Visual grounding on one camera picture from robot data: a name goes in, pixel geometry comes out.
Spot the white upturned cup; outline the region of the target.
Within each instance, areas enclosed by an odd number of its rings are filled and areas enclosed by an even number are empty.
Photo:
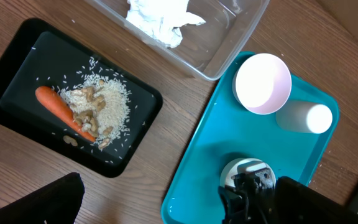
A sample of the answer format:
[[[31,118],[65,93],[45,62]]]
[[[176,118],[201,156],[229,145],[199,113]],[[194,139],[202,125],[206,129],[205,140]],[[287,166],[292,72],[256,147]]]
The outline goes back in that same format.
[[[323,104],[301,100],[288,100],[275,113],[278,126],[287,131],[321,134],[333,122],[331,110]]]

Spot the pink bowl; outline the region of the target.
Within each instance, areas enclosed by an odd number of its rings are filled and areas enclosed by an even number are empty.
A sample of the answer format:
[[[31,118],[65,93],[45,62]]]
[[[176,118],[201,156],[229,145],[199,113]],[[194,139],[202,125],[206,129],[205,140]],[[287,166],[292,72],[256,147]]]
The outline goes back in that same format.
[[[289,99],[291,74],[282,59],[255,54],[237,69],[232,80],[235,99],[248,111],[266,115],[278,111]]]

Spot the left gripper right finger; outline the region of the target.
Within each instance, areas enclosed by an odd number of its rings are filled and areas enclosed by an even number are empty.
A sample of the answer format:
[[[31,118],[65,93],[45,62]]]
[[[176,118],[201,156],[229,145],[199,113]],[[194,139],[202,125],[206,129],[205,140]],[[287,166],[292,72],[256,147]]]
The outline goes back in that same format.
[[[358,224],[358,214],[289,178],[276,182],[275,223]]]

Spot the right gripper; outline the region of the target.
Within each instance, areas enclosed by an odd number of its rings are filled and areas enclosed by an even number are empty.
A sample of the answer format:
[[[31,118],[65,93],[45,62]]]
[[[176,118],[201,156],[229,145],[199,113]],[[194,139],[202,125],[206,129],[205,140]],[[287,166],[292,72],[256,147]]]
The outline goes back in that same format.
[[[223,224],[275,223],[275,184],[269,168],[231,177],[233,187],[219,187],[225,215]]]

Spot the white bowl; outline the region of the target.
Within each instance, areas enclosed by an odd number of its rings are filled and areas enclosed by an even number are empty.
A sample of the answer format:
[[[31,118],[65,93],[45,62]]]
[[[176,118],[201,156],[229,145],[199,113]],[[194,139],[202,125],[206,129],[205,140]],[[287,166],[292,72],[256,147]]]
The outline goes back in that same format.
[[[262,169],[268,169],[267,182],[269,186],[274,188],[276,185],[276,177],[273,169],[264,161],[255,158],[238,158],[226,164],[223,171],[221,172],[220,186],[235,187],[232,176],[241,172],[245,174],[251,174],[256,171],[261,171]]]

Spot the orange carrot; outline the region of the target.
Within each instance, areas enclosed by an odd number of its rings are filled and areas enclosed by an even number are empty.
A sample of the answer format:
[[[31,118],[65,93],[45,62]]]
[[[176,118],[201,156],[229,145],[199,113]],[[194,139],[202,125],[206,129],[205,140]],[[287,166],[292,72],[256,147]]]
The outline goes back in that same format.
[[[96,138],[88,132],[81,130],[81,126],[73,119],[73,112],[68,105],[60,98],[60,96],[47,86],[40,86],[35,91],[38,102],[44,106],[49,112],[54,114],[58,119],[63,121],[72,130],[88,141],[95,142]]]

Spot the food scraps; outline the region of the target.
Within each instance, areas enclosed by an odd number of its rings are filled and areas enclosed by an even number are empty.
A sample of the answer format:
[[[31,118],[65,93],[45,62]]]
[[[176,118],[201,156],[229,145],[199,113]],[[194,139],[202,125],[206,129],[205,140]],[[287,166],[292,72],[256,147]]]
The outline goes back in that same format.
[[[83,65],[81,70],[76,71],[81,76],[81,83],[74,85],[72,89],[48,87],[57,92],[72,110],[73,119],[81,126],[81,130],[96,138],[95,142],[89,141],[89,145],[98,148],[105,163],[118,165],[124,161],[124,157],[118,154],[116,148],[113,149],[113,154],[108,154],[107,148],[119,139],[129,142],[129,97],[132,92],[128,89],[129,82],[124,79],[123,74],[111,68],[103,68],[98,62],[91,56],[89,65]],[[80,135],[75,131],[73,136],[66,134],[63,142],[78,147],[78,136]]]

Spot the white napkin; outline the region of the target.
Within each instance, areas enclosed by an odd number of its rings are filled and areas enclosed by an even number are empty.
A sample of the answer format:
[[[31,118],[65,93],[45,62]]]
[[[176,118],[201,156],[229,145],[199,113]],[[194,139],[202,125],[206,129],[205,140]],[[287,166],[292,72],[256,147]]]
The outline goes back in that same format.
[[[206,22],[187,11],[188,0],[127,0],[127,3],[130,9],[126,20],[166,48],[181,44],[181,27]]]

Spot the teal serving tray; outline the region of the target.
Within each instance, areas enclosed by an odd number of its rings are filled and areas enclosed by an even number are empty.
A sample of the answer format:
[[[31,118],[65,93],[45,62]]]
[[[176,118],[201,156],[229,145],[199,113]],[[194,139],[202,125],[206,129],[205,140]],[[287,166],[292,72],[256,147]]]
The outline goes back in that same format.
[[[333,114],[323,134],[282,130],[275,115],[258,115],[241,106],[232,92],[234,74],[253,52],[240,52],[219,80],[162,203],[162,221],[221,223],[218,194],[224,166],[234,159],[266,162],[276,177],[308,185],[339,121],[336,100],[293,75],[290,98],[326,105]]]

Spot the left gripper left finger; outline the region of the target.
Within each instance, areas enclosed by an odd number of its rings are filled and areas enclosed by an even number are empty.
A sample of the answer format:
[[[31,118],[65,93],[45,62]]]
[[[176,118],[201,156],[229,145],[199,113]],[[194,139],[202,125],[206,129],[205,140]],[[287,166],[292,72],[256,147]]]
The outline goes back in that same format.
[[[84,194],[80,174],[69,173],[0,208],[0,223],[74,223]]]

